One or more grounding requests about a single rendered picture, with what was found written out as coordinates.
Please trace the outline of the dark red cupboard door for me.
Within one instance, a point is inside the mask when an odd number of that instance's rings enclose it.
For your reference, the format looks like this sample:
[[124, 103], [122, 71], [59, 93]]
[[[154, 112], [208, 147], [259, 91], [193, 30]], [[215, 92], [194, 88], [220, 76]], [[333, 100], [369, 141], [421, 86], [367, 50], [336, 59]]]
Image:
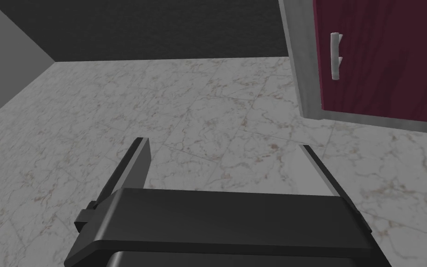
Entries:
[[[427, 0], [313, 0], [321, 107], [427, 122]], [[332, 80], [330, 34], [343, 34]]]

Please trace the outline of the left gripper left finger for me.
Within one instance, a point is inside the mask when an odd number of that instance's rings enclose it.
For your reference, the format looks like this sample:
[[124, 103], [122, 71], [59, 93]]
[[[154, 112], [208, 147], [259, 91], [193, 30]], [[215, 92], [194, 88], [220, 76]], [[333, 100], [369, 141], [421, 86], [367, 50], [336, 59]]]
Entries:
[[115, 171], [108, 179], [95, 201], [99, 205], [104, 199], [121, 188], [143, 188], [151, 165], [151, 148], [148, 138], [136, 138]]

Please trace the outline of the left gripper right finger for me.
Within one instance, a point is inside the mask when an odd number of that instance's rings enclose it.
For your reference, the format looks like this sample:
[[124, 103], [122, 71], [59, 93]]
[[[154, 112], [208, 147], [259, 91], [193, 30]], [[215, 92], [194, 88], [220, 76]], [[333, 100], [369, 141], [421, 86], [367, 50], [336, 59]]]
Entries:
[[352, 200], [346, 194], [344, 189], [338, 184], [335, 177], [327, 169], [315, 151], [311, 148], [310, 145], [301, 145], [301, 150], [305, 156], [309, 159], [311, 165], [315, 168], [316, 172], [321, 176], [324, 183], [327, 185], [329, 191], [334, 196], [342, 197], [345, 199], [348, 205], [352, 204]]

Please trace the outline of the grey cupboard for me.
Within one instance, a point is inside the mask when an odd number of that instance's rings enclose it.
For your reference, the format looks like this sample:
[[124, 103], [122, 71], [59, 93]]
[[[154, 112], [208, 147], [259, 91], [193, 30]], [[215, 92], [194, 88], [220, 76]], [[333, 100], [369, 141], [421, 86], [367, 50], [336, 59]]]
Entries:
[[278, 0], [278, 2], [301, 117], [427, 133], [427, 122], [423, 121], [323, 110], [313, 0]]

